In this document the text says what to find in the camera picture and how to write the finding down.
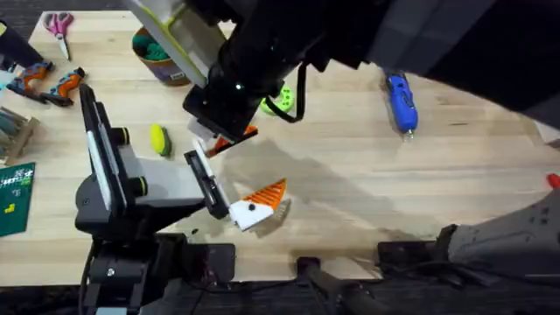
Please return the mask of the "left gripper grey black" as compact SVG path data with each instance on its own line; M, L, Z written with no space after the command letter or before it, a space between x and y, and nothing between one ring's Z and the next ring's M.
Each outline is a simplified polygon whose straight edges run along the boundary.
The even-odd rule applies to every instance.
M92 173L80 184L75 227L109 242L134 242L205 208L217 220L228 214L246 231L267 220L283 201L287 179L267 185L229 205L206 158L214 152L199 137L186 164L137 157L99 131L87 132Z

